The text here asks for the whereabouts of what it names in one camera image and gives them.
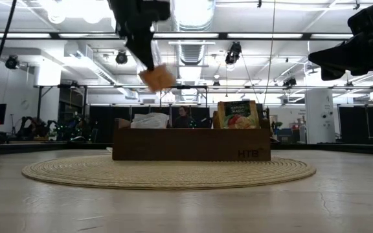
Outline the silver ventilation duct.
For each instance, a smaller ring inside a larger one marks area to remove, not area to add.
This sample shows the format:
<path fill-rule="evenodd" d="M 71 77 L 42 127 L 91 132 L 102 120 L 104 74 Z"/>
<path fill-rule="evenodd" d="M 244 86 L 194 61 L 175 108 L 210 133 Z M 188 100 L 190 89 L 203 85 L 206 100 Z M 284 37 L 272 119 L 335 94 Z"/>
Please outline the silver ventilation duct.
<path fill-rule="evenodd" d="M 171 0 L 172 21 L 177 32 L 208 32 L 216 0 Z M 199 82 L 206 45 L 203 40 L 180 41 L 177 45 L 178 78 L 185 85 Z"/>

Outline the orange white tea packet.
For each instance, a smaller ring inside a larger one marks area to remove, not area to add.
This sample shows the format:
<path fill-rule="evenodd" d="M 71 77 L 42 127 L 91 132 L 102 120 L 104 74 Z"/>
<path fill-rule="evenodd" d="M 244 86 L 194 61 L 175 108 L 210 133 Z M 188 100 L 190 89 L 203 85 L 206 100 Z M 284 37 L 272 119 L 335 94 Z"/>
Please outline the orange white tea packet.
<path fill-rule="evenodd" d="M 164 113 L 135 114 L 131 123 L 132 129 L 164 129 L 169 116 Z"/>
<path fill-rule="evenodd" d="M 139 77 L 148 86 L 151 92 L 162 91 L 175 84 L 175 76 L 167 69 L 165 64 L 158 65 L 153 71 L 145 70 Z"/>

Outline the black partition panel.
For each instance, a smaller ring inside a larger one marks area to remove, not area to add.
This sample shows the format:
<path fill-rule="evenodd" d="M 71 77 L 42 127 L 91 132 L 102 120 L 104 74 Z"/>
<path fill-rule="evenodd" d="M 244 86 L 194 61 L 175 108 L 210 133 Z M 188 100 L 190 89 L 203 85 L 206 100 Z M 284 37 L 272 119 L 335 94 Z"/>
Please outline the black partition panel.
<path fill-rule="evenodd" d="M 129 106 L 95 106 L 89 108 L 89 119 L 91 127 L 97 130 L 93 136 L 95 143 L 112 143 L 114 123 L 116 118 L 132 121 L 135 114 L 164 113 L 170 117 L 169 125 L 174 126 L 179 118 L 179 106 L 150 106 L 150 105 L 129 105 Z M 185 105 L 188 115 L 194 120 L 197 128 L 210 128 L 212 117 L 208 107 L 196 105 Z"/>
<path fill-rule="evenodd" d="M 373 106 L 338 107 L 338 112 L 342 142 L 373 143 Z"/>

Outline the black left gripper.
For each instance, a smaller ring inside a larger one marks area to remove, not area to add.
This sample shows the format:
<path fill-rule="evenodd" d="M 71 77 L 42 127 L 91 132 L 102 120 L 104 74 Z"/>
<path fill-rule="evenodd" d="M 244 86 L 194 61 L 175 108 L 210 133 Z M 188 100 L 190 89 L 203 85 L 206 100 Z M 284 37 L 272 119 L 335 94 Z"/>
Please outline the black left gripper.
<path fill-rule="evenodd" d="M 149 30 L 158 21 L 166 21 L 171 16 L 169 1 L 161 0 L 108 0 L 115 18 L 115 32 L 126 37 L 126 47 L 148 70 L 154 70 L 152 56 L 153 33 L 133 35 Z"/>

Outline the round woven straw placemat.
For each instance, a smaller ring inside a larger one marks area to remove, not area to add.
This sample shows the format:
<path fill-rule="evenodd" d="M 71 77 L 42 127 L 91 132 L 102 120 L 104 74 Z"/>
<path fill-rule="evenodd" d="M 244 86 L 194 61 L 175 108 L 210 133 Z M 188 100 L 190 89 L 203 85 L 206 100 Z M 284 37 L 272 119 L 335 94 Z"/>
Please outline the round woven straw placemat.
<path fill-rule="evenodd" d="M 36 181 L 130 190 L 209 190 L 286 183 L 311 177 L 315 167 L 274 157 L 266 162 L 114 161 L 110 155 L 67 157 L 25 166 Z"/>

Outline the long ceiling light bar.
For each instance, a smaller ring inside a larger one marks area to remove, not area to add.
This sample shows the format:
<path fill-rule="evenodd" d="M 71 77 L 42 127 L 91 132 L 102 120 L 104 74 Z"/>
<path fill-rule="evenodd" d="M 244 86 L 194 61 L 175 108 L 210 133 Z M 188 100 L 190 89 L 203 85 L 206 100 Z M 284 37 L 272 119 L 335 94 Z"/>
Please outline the long ceiling light bar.
<path fill-rule="evenodd" d="M 342 41 L 351 38 L 351 34 L 327 33 L 227 33 L 227 32 L 158 32 L 156 40 L 275 40 L 275 41 Z M 54 40 L 118 40 L 114 33 L 59 33 L 59 32 L 9 32 L 8 39 L 54 39 Z"/>

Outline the person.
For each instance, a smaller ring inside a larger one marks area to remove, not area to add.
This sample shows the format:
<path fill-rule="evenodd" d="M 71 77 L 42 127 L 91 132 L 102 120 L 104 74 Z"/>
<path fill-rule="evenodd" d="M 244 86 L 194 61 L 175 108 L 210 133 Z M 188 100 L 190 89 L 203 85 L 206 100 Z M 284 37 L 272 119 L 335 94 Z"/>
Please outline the person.
<path fill-rule="evenodd" d="M 179 116 L 175 119 L 173 123 L 174 128 L 195 128 L 196 121 L 190 116 L 189 110 L 185 106 L 181 106 L 178 109 Z"/>

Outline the black aluminium rig frame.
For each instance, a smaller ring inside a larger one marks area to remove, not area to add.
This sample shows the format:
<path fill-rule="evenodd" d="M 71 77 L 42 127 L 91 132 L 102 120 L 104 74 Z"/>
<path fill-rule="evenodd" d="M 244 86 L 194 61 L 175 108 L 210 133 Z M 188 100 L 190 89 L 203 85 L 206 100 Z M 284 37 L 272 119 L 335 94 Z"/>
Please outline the black aluminium rig frame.
<path fill-rule="evenodd" d="M 103 143 L 29 143 L 0 144 L 0 155 L 15 153 L 32 153 L 53 150 L 105 150 L 112 144 Z M 321 150 L 362 153 L 373 155 L 373 144 L 272 144 L 272 150 Z"/>

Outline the brown wooden tea box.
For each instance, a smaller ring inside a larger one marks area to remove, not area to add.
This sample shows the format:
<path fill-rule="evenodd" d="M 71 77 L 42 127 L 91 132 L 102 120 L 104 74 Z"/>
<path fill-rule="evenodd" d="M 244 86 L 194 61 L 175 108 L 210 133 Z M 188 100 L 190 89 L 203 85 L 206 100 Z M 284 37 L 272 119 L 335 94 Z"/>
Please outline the brown wooden tea box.
<path fill-rule="evenodd" d="M 115 122 L 114 161 L 270 161 L 267 129 L 136 129 Z"/>

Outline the white square pillar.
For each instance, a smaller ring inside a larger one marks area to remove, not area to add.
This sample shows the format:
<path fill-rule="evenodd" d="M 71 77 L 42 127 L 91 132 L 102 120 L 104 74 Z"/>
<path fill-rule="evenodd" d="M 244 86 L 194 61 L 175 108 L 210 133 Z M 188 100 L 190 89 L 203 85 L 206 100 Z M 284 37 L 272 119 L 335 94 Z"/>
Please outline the white square pillar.
<path fill-rule="evenodd" d="M 335 117 L 330 89 L 307 90 L 305 94 L 308 144 L 335 142 Z"/>

